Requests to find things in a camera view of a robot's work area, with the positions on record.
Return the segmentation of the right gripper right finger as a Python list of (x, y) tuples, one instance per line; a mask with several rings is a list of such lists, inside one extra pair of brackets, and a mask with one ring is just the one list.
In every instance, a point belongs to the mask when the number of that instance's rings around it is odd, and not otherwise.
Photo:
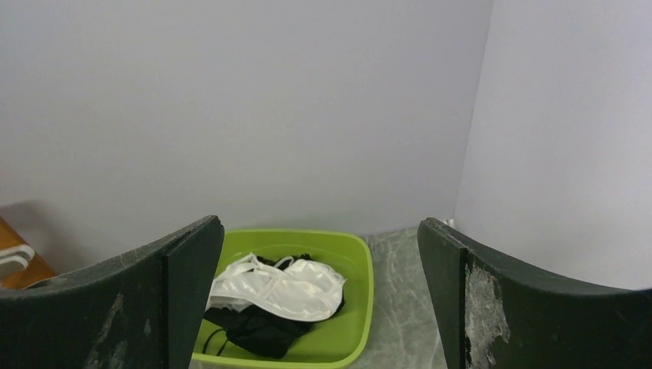
[(450, 368), (649, 368), (651, 292), (568, 278), (428, 218), (421, 263)]

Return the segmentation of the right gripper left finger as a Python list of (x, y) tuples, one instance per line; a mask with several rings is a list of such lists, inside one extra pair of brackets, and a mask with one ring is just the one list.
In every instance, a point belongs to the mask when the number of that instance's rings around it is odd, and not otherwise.
[(3, 368), (186, 368), (225, 230), (214, 215), (150, 244), (1, 292)]

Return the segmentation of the white bra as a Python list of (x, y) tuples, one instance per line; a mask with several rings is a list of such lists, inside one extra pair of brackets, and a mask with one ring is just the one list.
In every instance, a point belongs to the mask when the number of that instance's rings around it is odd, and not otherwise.
[(206, 308), (241, 312), (254, 305), (290, 321), (325, 321), (344, 301), (345, 283), (319, 261), (287, 256), (269, 265), (247, 254), (213, 279)]

